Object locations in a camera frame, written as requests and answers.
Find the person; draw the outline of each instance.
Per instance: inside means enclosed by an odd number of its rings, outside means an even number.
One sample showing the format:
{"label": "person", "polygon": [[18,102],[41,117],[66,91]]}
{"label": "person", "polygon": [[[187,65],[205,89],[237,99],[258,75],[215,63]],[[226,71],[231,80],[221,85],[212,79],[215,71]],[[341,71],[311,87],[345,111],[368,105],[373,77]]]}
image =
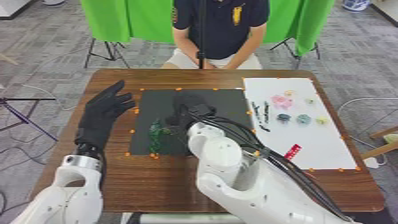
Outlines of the person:
{"label": "person", "polygon": [[[269,0],[206,0],[205,69],[261,69],[254,51],[263,43]],[[174,0],[173,35],[178,49],[164,69],[199,68],[201,0]]]}

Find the floor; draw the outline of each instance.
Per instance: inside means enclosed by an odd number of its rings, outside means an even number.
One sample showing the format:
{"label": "floor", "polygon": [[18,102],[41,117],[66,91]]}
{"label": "floor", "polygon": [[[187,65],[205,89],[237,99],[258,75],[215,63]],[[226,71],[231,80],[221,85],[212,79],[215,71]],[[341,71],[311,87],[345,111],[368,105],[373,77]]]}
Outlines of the floor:
{"label": "floor", "polygon": [[[43,88],[59,98],[59,102],[39,104],[32,120],[59,136],[73,113],[73,106],[84,93],[91,74],[100,68],[125,67],[121,61],[109,62],[93,58],[89,69],[84,59],[91,41],[78,0],[57,8],[39,2],[13,21],[0,21],[0,52],[18,61],[14,66],[0,61],[0,97],[48,97]],[[293,59],[281,47],[272,45],[258,49],[261,64],[267,69],[290,69]],[[123,55],[134,68],[158,68],[173,54],[174,46],[139,39],[132,40]],[[313,71],[325,88],[336,109],[343,103],[361,97],[398,97],[398,28],[368,9],[363,13],[347,12],[336,5],[324,34],[320,37],[322,60],[309,53],[301,69]],[[103,53],[102,43],[96,51]],[[27,112],[32,103],[13,102],[11,105]],[[370,100],[350,104],[341,111],[341,120],[350,134],[370,144],[380,145],[368,134],[396,125],[398,101]],[[0,108],[0,127],[16,119]],[[25,125],[0,133],[0,191],[7,196],[7,208],[27,202],[34,184],[41,176],[43,165],[54,146],[48,137]],[[22,149],[38,157],[27,159]],[[357,144],[359,151],[370,147]],[[386,195],[386,206],[398,220],[398,151],[388,153],[388,163],[372,174]],[[0,217],[7,224],[25,206],[11,209]],[[118,223],[119,215],[105,214],[102,223]]]}

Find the navy polo shirt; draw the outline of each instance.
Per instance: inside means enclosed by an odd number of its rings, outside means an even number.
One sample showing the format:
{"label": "navy polo shirt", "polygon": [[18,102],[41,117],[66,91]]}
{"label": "navy polo shirt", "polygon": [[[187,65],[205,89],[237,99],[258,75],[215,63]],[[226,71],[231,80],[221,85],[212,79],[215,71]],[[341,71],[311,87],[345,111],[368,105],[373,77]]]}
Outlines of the navy polo shirt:
{"label": "navy polo shirt", "polygon": [[[267,23],[269,0],[206,0],[206,58],[224,59],[240,50],[249,38],[251,27]],[[201,0],[174,0],[173,23],[199,46]]]}

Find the white paper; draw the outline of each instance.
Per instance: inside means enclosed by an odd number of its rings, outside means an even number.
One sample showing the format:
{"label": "white paper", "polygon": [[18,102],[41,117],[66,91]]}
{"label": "white paper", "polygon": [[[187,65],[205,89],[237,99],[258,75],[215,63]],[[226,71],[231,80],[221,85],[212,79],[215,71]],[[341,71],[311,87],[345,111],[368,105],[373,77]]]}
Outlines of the white paper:
{"label": "white paper", "polygon": [[[288,110],[276,107],[272,97],[285,96],[285,92],[293,90],[293,106]],[[350,150],[341,139],[336,124],[327,112],[327,108],[317,94],[313,81],[308,78],[247,78],[245,79],[245,98],[249,105],[253,102],[260,105],[260,114],[263,119],[263,105],[265,101],[270,104],[267,132],[260,128],[256,115],[253,113],[253,124],[256,128],[256,135],[265,144],[281,155],[286,154],[295,144],[301,145],[302,150],[295,155],[292,162],[302,169],[356,169],[356,161]],[[279,114],[288,114],[292,120],[283,123],[277,120]],[[308,114],[311,117],[311,124],[302,125],[297,122],[297,116]],[[317,123],[317,118],[327,118],[327,124]]]}

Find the sticker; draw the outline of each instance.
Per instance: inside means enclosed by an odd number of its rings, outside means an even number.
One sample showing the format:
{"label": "sticker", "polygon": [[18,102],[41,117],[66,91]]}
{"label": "sticker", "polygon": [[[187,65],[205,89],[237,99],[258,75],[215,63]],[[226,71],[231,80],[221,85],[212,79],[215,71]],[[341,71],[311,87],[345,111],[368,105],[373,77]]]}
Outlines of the sticker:
{"label": "sticker", "polygon": [[242,6],[233,8],[233,24],[235,26],[240,25],[240,20],[242,20],[242,7],[245,6],[245,3],[242,4]]}

